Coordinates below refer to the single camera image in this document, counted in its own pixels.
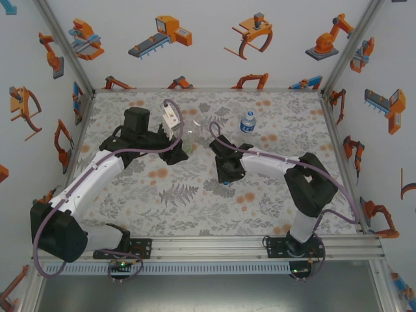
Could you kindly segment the blue label plastic bottle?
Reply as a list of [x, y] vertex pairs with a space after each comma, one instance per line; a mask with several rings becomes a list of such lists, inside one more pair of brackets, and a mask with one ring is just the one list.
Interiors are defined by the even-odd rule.
[[255, 128], [256, 123], [257, 121], [255, 119], [255, 113], [252, 119], [248, 119], [245, 114], [240, 120], [240, 130], [243, 133], [252, 133]]

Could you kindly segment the grey floral tablecloth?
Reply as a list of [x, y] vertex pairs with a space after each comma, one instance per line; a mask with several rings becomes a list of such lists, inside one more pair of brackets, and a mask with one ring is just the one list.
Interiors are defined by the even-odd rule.
[[[162, 103], [174, 100], [185, 122], [197, 120], [201, 133], [188, 160], [168, 166], [155, 154], [135, 159], [90, 203], [81, 223], [107, 223], [134, 236], [272, 235], [286, 233], [296, 207], [284, 182], [250, 173], [224, 186], [218, 182], [209, 148], [211, 122], [232, 143], [249, 143], [269, 153], [299, 157], [314, 153], [327, 171], [340, 171], [316, 93], [145, 92], [104, 93], [95, 97], [90, 131], [99, 145], [123, 123], [129, 107], [151, 112], [149, 128], [161, 123]], [[241, 118], [254, 111], [252, 133], [240, 130]]]

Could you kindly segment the aluminium table side rail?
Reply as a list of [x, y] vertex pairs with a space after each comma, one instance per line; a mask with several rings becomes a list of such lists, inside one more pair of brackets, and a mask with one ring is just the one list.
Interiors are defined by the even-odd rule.
[[343, 181], [343, 185], [346, 191], [348, 192], [349, 196], [353, 199], [354, 205], [358, 213], [359, 223], [357, 224], [356, 228], [359, 229], [359, 232], [361, 234], [369, 234], [369, 228], [365, 221], [365, 216], [361, 208], [357, 188], [355, 186], [355, 179], [354, 177], [351, 177], [350, 172], [348, 170], [348, 160], [343, 149], [343, 141], [341, 140], [341, 137], [338, 134], [337, 125], [331, 112], [330, 105], [328, 104], [327, 99], [324, 95], [319, 93], [319, 96], [326, 125], [333, 144], [335, 157], [337, 159], [337, 164], [340, 170], [340, 175]]
[[45, 184], [51, 188], [51, 191], [45, 196], [47, 204], [59, 202], [59, 194], [81, 176], [98, 150], [94, 134], [90, 131], [95, 122], [92, 119], [94, 102], [95, 96], [81, 97], [83, 120], [78, 126], [70, 127], [70, 137], [75, 139], [75, 145], [71, 147], [70, 144], [64, 144], [63, 150], [69, 153], [69, 158], [63, 164], [59, 163], [59, 151], [55, 149], [60, 143], [59, 132], [54, 129], [49, 130], [45, 145], [47, 148], [46, 160], [44, 161], [45, 176], [48, 177]]

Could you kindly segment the aluminium table end rail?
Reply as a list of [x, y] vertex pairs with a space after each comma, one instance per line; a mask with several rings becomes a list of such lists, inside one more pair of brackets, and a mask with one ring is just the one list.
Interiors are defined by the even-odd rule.
[[233, 88], [189, 88], [189, 89], [182, 89], [182, 88], [175, 88], [175, 89], [168, 89], [168, 88], [134, 88], [134, 89], [96, 89], [96, 94], [104, 94], [104, 93], [127, 93], [127, 94], [138, 94], [138, 93], [145, 93], [145, 92], [175, 92], [175, 93], [196, 93], [196, 92], [234, 92], [234, 93], [252, 93], [252, 92], [260, 92], [260, 93], [316, 93], [321, 94], [321, 90], [319, 89], [288, 89], [288, 88], [264, 88], [264, 89], [255, 89], [255, 88], [242, 88], [242, 89], [233, 89]]

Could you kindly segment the aluminium frame mounting rail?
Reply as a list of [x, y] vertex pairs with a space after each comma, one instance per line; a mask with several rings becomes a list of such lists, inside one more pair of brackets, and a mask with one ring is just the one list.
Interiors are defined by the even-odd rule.
[[[326, 259], [382, 260], [385, 253], [376, 235], [323, 235]], [[151, 237], [146, 261], [268, 261], [263, 236]]]

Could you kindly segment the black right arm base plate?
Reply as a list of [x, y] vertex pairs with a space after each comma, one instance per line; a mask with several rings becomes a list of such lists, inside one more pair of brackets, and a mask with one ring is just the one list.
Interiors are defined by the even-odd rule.
[[306, 259], [321, 258], [324, 255], [323, 243], [316, 237], [311, 237], [305, 243], [299, 243], [289, 237], [266, 236], [263, 238], [263, 246], [266, 248], [268, 258]]

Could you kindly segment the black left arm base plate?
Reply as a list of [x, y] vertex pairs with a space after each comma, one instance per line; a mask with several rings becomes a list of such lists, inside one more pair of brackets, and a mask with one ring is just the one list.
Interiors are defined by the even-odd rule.
[[94, 259], [149, 259], [152, 250], [152, 239], [130, 239], [127, 246], [117, 247], [116, 249], [104, 252], [102, 250], [96, 250], [93, 252]]

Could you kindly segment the aluminium frame post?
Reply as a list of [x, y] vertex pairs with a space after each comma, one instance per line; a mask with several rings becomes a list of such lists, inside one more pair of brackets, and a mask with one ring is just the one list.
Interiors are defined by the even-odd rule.
[[334, 69], [330, 73], [324, 88], [322, 89], [322, 97], [328, 98], [334, 89], [337, 81], [348, 66], [358, 45], [362, 42], [365, 33], [373, 23], [375, 17], [383, 7], [386, 0], [370, 0], [364, 13], [361, 15], [353, 33], [348, 40], [346, 47], [343, 49], [339, 60], [336, 62]]
[[51, 7], [47, 0], [32, 0], [38, 9], [43, 21], [47, 25], [48, 29], [51, 32], [52, 37], [55, 39], [56, 43], [61, 48], [61, 51], [66, 58], [67, 62], [71, 66], [76, 78], [78, 78], [83, 90], [86, 94], [93, 98], [95, 94], [95, 89], [92, 86], [90, 79], [88, 78], [84, 68], [81, 66], [79, 59], [75, 52], [73, 51], [69, 40], [66, 38], [64, 31], [52, 11]]

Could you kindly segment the aluminium frame leg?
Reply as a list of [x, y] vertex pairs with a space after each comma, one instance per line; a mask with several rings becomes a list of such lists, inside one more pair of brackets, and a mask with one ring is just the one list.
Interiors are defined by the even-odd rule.
[[381, 312], [402, 312], [397, 289], [386, 260], [369, 261]]
[[17, 312], [36, 312], [42, 295], [44, 277], [37, 271], [34, 262], [29, 263], [26, 277], [23, 279], [23, 292]]

